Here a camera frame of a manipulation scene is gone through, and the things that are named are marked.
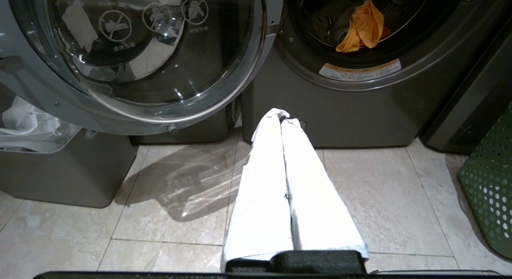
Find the front-load washing machine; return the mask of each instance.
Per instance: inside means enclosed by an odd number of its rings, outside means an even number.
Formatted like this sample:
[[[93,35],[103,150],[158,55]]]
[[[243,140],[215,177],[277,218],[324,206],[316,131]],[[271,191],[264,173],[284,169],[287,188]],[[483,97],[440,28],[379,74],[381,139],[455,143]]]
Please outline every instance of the front-load washing machine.
[[[88,129],[175,134],[247,86],[282,9],[283,0],[0,0],[0,82]]]
[[[510,4],[372,0],[390,35],[341,54],[312,35],[305,2],[326,1],[285,0],[274,47],[242,93],[245,140],[276,107],[298,118],[316,147],[410,144]]]

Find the grout line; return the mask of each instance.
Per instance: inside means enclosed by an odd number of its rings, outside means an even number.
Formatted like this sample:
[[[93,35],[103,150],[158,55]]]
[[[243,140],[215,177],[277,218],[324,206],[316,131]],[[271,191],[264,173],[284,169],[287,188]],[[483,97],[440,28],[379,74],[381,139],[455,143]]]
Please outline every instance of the grout line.
[[[106,251],[108,250],[108,247],[110,246],[110,242],[112,242],[112,239],[108,241],[108,244],[106,245],[105,251],[103,252],[103,256],[101,257],[101,260],[99,261],[98,267],[96,268],[96,271],[99,271],[99,268],[101,266],[101,263],[103,263],[103,259],[105,259]]]
[[[233,170],[231,171],[231,181],[229,182],[229,194],[228,194],[228,200],[227,200],[227,213],[226,213],[226,224],[224,224],[224,235],[222,237],[222,244],[224,245],[224,242],[226,240],[226,230],[227,225],[229,224],[229,205],[231,204],[231,191],[233,188],[233,176],[234,176],[234,168],[236,166],[236,150],[238,149],[238,140],[242,137],[242,131],[240,130],[238,134],[236,135],[236,144],[234,146],[234,158],[233,158]]]
[[[12,212],[12,214],[9,216],[9,218],[7,219],[7,221],[5,222],[5,224],[2,226],[2,228],[0,228],[0,232],[4,231],[4,228],[5,226],[7,226],[7,224],[9,224],[9,222],[11,221],[11,219],[16,215],[16,213],[18,212],[18,210],[20,209],[20,207],[22,206],[23,203],[25,203],[25,199],[21,199],[22,201],[20,202],[20,204],[18,205],[18,207],[16,207],[16,210],[14,210],[14,212]]]
[[[325,172],[327,172],[327,168],[326,168],[327,164],[325,163],[325,149],[324,148],[322,148],[322,157],[324,158],[324,169],[325,169]]]
[[[450,242],[448,241],[448,238],[446,238],[446,234],[444,233],[444,229],[443,229],[443,226],[441,225],[441,222],[439,222],[439,218],[437,217],[437,214],[436,214],[436,211],[434,210],[434,206],[432,206],[432,202],[430,201],[430,197],[428,197],[428,194],[426,193],[426,190],[425,190],[425,186],[423,185],[423,180],[421,180],[419,174],[418,174],[418,169],[411,157],[411,154],[409,153],[409,150],[408,148],[406,148],[406,152],[407,152],[407,155],[409,156],[409,160],[411,160],[411,163],[413,164],[413,167],[414,167],[414,171],[416,172],[416,176],[418,177],[419,179],[419,182],[421,184],[421,188],[423,188],[423,191],[425,193],[425,196],[426,196],[426,199],[428,200],[428,203],[430,204],[430,208],[432,208],[432,212],[434,212],[434,216],[436,217],[436,221],[437,221],[437,224],[439,224],[439,228],[441,228],[441,232],[443,232],[443,236],[444,236],[444,240],[446,241],[446,244],[448,244],[448,248],[450,249],[450,252],[452,253],[452,257],[454,258],[455,260],[455,263],[457,263],[457,267],[460,269],[460,266],[459,266],[459,262],[457,261],[457,258],[455,258],[455,254],[452,250],[452,246],[450,246]]]
[[[223,245],[220,245],[220,244],[184,243],[184,242],[137,240],[137,239],[111,239],[110,241],[112,241],[112,240],[114,240],[114,241],[127,241],[127,242],[167,243],[167,244],[194,245],[194,246],[216,246],[216,247],[223,246]]]
[[[132,195],[132,191],[133,191],[133,188],[135,186],[135,183],[137,182],[137,179],[139,178],[140,170],[142,169],[142,166],[144,166],[144,162],[146,162],[146,158],[148,157],[148,153],[150,153],[150,148],[151,148],[151,146],[146,150],[146,154],[144,155],[144,159],[142,160],[142,163],[140,164],[140,168],[139,168],[139,170],[137,171],[137,173],[135,175],[135,179],[134,179],[133,184],[132,184],[132,189],[130,189],[130,193],[128,193],[128,196],[126,197],[126,201],[124,202],[123,209],[121,210],[121,213],[119,213],[119,218],[117,218],[116,226],[112,230],[112,234],[110,235],[110,240],[108,241],[108,244],[106,245],[106,248],[105,248],[105,251],[103,253],[103,256],[101,257],[101,260],[100,260],[99,265],[98,265],[98,269],[101,266],[101,263],[103,262],[103,259],[105,258],[106,251],[108,250],[108,247],[110,246],[110,242],[112,241],[112,239],[114,237],[114,233],[116,232],[117,225],[119,225],[119,221],[121,221],[121,217],[123,216],[124,208],[126,208],[126,203],[128,203],[128,199],[130,199],[130,195]]]
[[[426,255],[426,254],[408,254],[408,253],[389,253],[389,252],[368,252],[369,254],[382,254],[382,255],[407,255],[407,256],[428,256],[428,257],[442,257],[442,258],[455,258],[454,256],[446,255]]]

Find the gray bin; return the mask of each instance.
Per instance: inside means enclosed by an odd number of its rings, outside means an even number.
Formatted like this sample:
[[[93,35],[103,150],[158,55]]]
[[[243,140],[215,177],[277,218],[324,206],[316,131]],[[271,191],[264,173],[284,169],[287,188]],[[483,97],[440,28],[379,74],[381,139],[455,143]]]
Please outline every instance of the gray bin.
[[[21,199],[103,208],[135,155],[127,136],[81,129],[54,153],[0,151],[0,190]]]

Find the green plastic basket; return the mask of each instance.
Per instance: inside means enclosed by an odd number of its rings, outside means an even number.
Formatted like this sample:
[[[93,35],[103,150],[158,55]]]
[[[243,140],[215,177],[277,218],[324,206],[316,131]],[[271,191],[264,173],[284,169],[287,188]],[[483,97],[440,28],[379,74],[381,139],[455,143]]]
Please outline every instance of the green plastic basket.
[[[459,170],[489,245],[512,259],[512,102]]]

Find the orange cloth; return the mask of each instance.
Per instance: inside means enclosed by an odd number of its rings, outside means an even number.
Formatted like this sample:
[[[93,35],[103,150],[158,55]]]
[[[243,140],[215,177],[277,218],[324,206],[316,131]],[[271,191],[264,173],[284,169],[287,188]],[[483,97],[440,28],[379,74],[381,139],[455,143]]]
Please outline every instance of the orange cloth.
[[[360,46],[377,46],[384,31],[384,15],[368,0],[354,9],[349,26],[345,39],[336,47],[337,52],[350,53],[358,51]]]

